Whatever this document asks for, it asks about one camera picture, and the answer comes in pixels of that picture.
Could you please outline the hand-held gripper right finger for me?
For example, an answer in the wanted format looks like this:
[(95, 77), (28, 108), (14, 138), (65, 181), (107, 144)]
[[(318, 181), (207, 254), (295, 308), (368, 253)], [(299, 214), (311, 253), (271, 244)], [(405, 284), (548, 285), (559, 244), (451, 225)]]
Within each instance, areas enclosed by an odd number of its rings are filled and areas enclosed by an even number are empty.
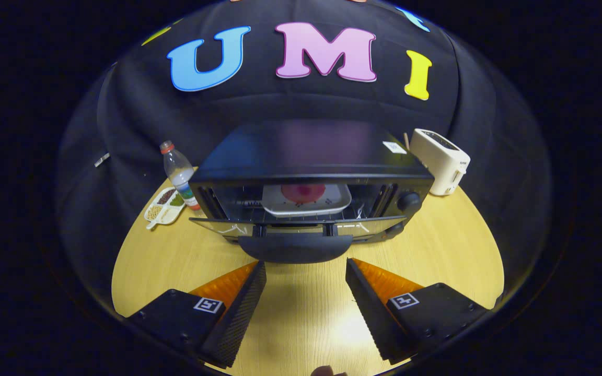
[(480, 319), (487, 309), (445, 283), (421, 286), (349, 258), (346, 283), (385, 361), (420, 361)]

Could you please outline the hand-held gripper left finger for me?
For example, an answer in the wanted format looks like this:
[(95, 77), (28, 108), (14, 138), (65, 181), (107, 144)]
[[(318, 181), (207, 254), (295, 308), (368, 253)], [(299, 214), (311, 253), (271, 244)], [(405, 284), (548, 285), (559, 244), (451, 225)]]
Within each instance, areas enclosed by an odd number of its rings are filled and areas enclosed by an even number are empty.
[(127, 320), (184, 358), (226, 369), (236, 361), (265, 284), (265, 263), (252, 262), (191, 292), (169, 289)]

